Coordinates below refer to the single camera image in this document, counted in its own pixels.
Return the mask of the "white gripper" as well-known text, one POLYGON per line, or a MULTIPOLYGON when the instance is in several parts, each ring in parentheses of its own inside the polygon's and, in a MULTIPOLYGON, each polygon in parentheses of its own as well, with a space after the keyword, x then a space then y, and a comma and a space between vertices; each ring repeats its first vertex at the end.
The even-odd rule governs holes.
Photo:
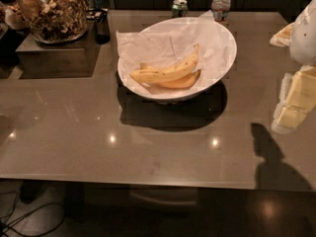
POLYGON ((295 131, 316 107, 316 0, 311 0, 294 24, 274 34, 270 44, 289 46, 291 57, 305 64, 295 74, 285 73, 281 81, 272 130, 287 134, 295 131))

